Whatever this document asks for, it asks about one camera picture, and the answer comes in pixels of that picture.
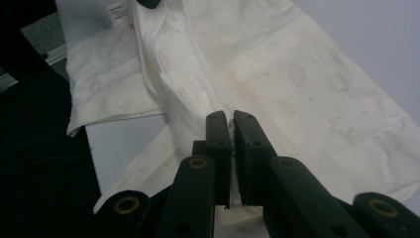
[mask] wrinkled fabric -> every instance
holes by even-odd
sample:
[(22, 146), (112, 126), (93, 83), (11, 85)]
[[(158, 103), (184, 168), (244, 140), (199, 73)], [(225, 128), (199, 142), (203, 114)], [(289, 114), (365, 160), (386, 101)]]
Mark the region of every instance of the wrinkled fabric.
[(135, 34), (121, 23), (68, 52), (72, 109), (67, 134), (81, 126), (162, 113), (146, 88)]
[[(170, 118), (171, 136), (151, 147), (172, 144), (167, 160), (204, 140), (207, 114), (231, 120), (239, 109), (259, 119), (280, 156), (346, 202), (365, 191), (404, 201), (420, 187), (419, 127), (290, 1), (162, 0), (135, 15), (147, 86)], [(154, 153), (135, 158), (101, 200), (159, 180), (136, 170)], [(232, 203), (216, 208), (215, 237), (268, 237), (261, 208), (241, 206), (235, 183)]]

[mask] folded cloth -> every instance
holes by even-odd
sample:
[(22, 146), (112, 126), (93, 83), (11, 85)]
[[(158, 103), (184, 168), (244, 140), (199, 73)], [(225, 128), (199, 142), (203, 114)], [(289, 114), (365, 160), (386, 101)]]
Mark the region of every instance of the folded cloth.
[(67, 134), (95, 122), (160, 114), (146, 88), (136, 35), (122, 22), (68, 52), (72, 109)]
[[(259, 119), (279, 155), (300, 160), (346, 202), (364, 191), (404, 201), (420, 187), (419, 127), (290, 1), (135, 9), (143, 73), (170, 118), (171, 137), (151, 147), (173, 143), (167, 160), (204, 140), (207, 114), (224, 110), (231, 120), (240, 109)], [(154, 153), (135, 158), (96, 209), (119, 189), (162, 186), (137, 169), (153, 165)], [(235, 185), (232, 195), (231, 210), (216, 209), (215, 237), (267, 237), (261, 210), (242, 207)]]

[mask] white label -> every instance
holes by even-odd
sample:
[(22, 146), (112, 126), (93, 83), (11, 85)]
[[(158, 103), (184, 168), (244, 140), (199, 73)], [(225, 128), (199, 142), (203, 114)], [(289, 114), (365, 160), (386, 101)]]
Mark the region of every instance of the white label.
[(107, 8), (113, 26), (126, 19), (126, 6), (123, 2), (116, 2)]

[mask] clothing tag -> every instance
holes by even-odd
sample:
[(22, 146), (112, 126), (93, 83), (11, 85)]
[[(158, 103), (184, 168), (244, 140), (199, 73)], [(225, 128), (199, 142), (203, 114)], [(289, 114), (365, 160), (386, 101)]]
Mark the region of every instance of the clothing tag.
[(126, 6), (123, 2), (116, 2), (109, 5), (107, 8), (113, 26), (126, 19)]

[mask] white cloth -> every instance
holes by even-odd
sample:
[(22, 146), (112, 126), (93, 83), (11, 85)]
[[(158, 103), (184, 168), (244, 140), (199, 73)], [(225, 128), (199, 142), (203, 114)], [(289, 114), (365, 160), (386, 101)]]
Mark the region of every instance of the white cloth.
[[(160, 176), (169, 185), (137, 168), (186, 157), (216, 110), (254, 114), (279, 155), (344, 201), (364, 191), (404, 201), (420, 187), (419, 127), (290, 1), (162, 0), (135, 14), (145, 78), (171, 137), (135, 158), (96, 209), (126, 188), (153, 195)], [(176, 150), (154, 161), (157, 145), (169, 144)], [(235, 187), (232, 195), (231, 210), (216, 210), (215, 237), (267, 237), (261, 210), (242, 207)]]
[(162, 113), (146, 88), (136, 35), (125, 22), (68, 52), (72, 109), (67, 134), (81, 126)]

